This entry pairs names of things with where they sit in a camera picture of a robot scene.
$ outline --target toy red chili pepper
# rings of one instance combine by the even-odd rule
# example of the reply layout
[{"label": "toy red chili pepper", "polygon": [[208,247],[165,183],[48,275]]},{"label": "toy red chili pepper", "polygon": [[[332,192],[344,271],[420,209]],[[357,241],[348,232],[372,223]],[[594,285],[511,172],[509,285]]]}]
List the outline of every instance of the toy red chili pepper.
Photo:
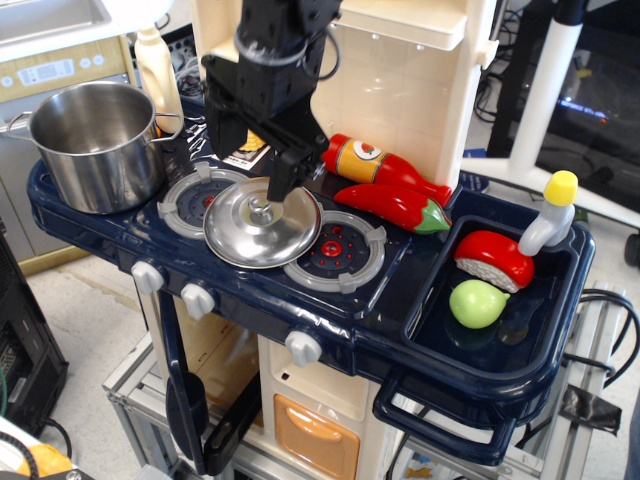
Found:
[{"label": "toy red chili pepper", "polygon": [[426,235],[449,230],[451,222],[435,200],[391,185],[354,185],[333,199],[358,210],[378,215],[410,232]]},{"label": "toy red chili pepper", "polygon": [[322,160],[328,171],[354,182],[406,188],[442,206],[451,198],[451,188],[428,182],[405,159],[340,133],[331,137]]}]

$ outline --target pot lid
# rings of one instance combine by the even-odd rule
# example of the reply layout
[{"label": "pot lid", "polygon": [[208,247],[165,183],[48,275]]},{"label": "pot lid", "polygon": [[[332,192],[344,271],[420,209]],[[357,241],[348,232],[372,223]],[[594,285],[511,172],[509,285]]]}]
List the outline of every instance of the pot lid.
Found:
[{"label": "pot lid", "polygon": [[317,240],[322,210],[304,188],[284,202],[268,202],[268,177],[238,182],[207,208],[204,235],[227,263],[245,268],[277,267],[295,260]]}]

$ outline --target stove knob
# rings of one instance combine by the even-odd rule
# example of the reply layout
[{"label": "stove knob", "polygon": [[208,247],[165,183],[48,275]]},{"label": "stove knob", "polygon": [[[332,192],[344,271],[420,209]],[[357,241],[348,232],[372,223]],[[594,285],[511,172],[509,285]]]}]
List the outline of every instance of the stove knob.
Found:
[{"label": "stove knob", "polygon": [[142,295],[151,295],[164,285],[164,277],[160,271],[147,262],[134,263],[131,267],[131,276],[133,276],[138,292]]},{"label": "stove knob", "polygon": [[306,367],[308,363],[317,362],[322,355],[322,347],[316,339],[303,332],[291,332],[284,344],[291,352],[293,363],[300,368]]},{"label": "stove knob", "polygon": [[180,292],[180,296],[187,305],[189,315],[195,320],[200,320],[216,306],[216,301],[211,294],[195,283],[187,283]]}]

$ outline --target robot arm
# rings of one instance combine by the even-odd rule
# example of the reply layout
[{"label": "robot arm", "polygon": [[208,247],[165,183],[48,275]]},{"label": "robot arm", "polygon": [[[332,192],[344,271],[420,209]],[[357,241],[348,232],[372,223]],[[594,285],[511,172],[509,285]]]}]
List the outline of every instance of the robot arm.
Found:
[{"label": "robot arm", "polygon": [[214,153],[224,158],[251,129],[277,152],[267,199],[321,169],[327,137],[311,113],[329,23],[341,0],[244,0],[236,64],[205,56],[205,116]]}]

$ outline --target pot handle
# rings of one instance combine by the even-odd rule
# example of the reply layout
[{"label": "pot handle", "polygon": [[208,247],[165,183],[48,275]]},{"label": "pot handle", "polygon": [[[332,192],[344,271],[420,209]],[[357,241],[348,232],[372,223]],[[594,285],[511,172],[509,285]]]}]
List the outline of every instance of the pot handle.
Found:
[{"label": "pot handle", "polygon": [[176,131],[176,133],[174,133],[170,137],[154,138],[152,140],[149,140],[147,142],[147,144],[149,144],[149,143],[160,143],[160,142],[170,142],[171,140],[175,140],[176,138],[178,138],[178,135],[180,135],[180,133],[182,132],[182,127],[184,127],[184,118],[182,117],[182,115],[178,115],[177,113],[160,113],[160,112],[156,112],[156,117],[177,117],[180,120],[180,128]]},{"label": "pot handle", "polygon": [[17,117],[15,117],[13,120],[11,120],[9,122],[9,124],[7,125],[7,136],[11,137],[11,138],[17,138],[18,140],[32,140],[31,137],[21,137],[20,135],[16,135],[16,134],[11,134],[11,129],[13,128],[13,126],[15,125],[15,123],[20,120],[23,117],[30,117],[31,114],[33,112],[22,112],[20,115],[18,115]]}]

